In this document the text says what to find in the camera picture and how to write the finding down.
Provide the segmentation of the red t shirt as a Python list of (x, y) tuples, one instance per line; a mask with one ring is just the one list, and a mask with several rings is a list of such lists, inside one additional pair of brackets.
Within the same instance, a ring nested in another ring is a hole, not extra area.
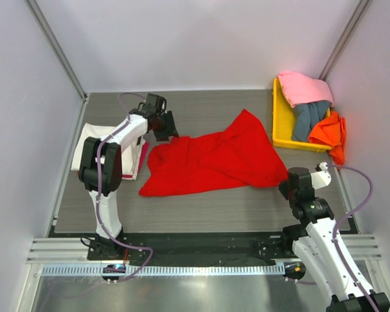
[(221, 132), (155, 146), (148, 168), (150, 177), (139, 191), (144, 197), (276, 187), (287, 178), (263, 124), (246, 109)]

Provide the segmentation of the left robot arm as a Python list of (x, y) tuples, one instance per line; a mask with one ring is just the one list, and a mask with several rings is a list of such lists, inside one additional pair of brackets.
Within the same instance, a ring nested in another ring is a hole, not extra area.
[(127, 248), (116, 199), (122, 182), (122, 153), (150, 131), (158, 142), (179, 136), (167, 100), (152, 93), (108, 134), (89, 136), (83, 143), (79, 180), (93, 201), (97, 222), (96, 238), (89, 248), (112, 260), (121, 258)]

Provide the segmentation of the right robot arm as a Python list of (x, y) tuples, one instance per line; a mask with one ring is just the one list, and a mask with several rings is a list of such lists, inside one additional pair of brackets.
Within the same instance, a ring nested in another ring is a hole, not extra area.
[(315, 195), (331, 183), (330, 167), (322, 162), (315, 172), (290, 168), (287, 179), (279, 184), (299, 221), (283, 228), (281, 252), (303, 262), (326, 298), (327, 311), (389, 311), (387, 295), (374, 290), (353, 260), (328, 202)]

